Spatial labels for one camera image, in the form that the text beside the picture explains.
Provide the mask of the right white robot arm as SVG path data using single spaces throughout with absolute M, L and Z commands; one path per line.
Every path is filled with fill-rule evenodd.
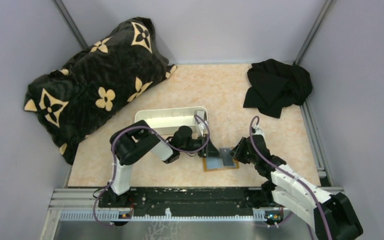
M 331 193 L 299 176 L 282 158 L 271 154 L 260 134 L 243 137 L 230 151 L 234 160 L 251 164 L 267 181 L 262 200 L 288 208 L 303 220 L 320 240 L 355 240 L 363 227 L 342 192 Z

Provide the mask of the white oblong plastic tray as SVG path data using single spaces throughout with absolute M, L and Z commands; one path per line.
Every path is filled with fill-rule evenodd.
M 197 120 L 209 122 L 208 118 L 208 111 L 205 107 L 193 106 L 140 110 L 135 114 L 134 121 L 144 120 L 158 134 L 171 136 L 181 126 L 188 126 L 194 134 L 198 134 Z

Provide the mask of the grey credit card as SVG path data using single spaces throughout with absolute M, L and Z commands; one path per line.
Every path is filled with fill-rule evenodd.
M 233 168 L 236 166 L 235 161 L 230 154 L 231 150 L 232 149 L 228 148 L 228 147 L 224 147 L 224 148 L 219 149 L 219 152 L 220 152 L 220 155 L 222 158 L 222 165 L 224 167 Z

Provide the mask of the mustard leather card holder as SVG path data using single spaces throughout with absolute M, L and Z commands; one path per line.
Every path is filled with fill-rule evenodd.
M 231 157 L 208 157 L 202 160 L 205 172 L 238 169 L 240 166 Z

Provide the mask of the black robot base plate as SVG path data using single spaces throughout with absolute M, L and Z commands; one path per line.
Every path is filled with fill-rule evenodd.
M 254 209 L 280 207 L 261 187 L 132 187 L 121 195 L 109 189 L 98 206 L 133 209 L 135 217 L 162 216 L 166 209 L 174 217 L 250 216 Z

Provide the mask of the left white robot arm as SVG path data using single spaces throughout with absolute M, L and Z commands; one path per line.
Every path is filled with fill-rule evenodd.
M 222 157 L 209 134 L 193 138 L 192 128 L 186 125 L 180 126 L 172 136 L 163 138 L 145 120 L 140 120 L 114 133 L 109 142 L 114 163 L 109 187 L 117 196 L 130 190 L 133 164 L 149 152 L 165 164 L 178 160 L 181 153 L 197 154 L 203 159 Z

